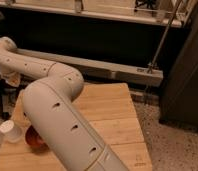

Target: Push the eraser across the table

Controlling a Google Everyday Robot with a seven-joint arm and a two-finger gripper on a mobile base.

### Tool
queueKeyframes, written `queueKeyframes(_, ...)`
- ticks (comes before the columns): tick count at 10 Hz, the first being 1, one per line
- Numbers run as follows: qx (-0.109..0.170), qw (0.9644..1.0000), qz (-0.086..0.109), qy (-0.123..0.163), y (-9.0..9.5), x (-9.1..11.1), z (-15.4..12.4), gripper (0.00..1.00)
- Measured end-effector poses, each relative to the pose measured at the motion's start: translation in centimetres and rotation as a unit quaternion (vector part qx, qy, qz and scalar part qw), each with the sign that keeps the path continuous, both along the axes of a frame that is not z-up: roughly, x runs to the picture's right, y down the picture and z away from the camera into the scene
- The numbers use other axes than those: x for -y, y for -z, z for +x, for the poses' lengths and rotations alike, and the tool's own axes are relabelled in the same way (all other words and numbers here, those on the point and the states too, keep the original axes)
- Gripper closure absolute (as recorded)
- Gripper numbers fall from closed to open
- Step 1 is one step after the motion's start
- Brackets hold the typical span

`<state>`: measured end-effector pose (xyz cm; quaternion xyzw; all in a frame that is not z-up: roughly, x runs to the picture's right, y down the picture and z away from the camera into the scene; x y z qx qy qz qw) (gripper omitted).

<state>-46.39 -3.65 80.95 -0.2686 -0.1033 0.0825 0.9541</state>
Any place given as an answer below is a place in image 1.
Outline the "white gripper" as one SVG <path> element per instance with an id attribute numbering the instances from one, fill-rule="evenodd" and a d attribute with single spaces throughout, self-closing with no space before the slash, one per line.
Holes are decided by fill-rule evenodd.
<path id="1" fill-rule="evenodd" d="M 0 76 L 7 84 L 13 87 L 18 87 L 21 83 L 21 75 L 7 67 L 0 65 Z"/>

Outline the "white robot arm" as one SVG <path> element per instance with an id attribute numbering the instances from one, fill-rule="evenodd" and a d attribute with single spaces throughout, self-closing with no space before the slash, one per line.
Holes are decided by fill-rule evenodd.
<path id="1" fill-rule="evenodd" d="M 1 37 L 1 77 L 20 74 L 34 79 L 23 91 L 23 111 L 67 171 L 129 171 L 73 105 L 84 86 L 79 70 L 21 55 L 12 39 Z"/>

